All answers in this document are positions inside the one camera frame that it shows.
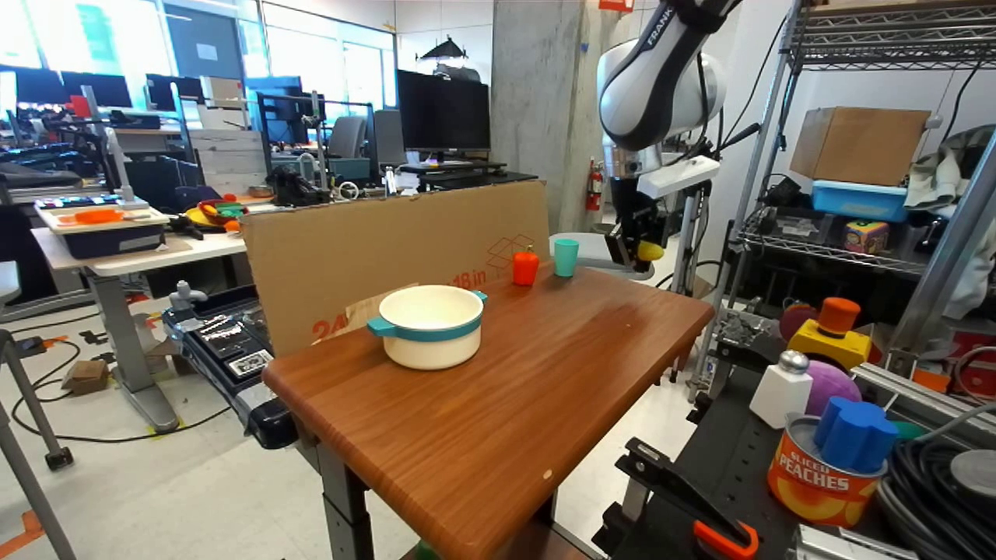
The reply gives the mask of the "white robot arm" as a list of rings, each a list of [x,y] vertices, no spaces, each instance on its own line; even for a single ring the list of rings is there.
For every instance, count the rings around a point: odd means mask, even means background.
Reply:
[[[641,33],[596,59],[603,173],[617,208],[606,249],[617,265],[646,269],[664,245],[653,200],[639,189],[639,154],[703,129],[721,101],[703,43],[740,0],[659,0]]]

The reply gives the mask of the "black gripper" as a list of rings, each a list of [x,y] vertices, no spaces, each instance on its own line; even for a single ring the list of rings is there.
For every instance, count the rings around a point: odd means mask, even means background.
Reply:
[[[617,208],[613,227],[603,233],[606,249],[617,265],[626,269],[650,269],[653,262],[639,262],[639,244],[659,244],[664,245],[664,219],[655,201],[639,194],[635,178],[613,178],[609,200]]]

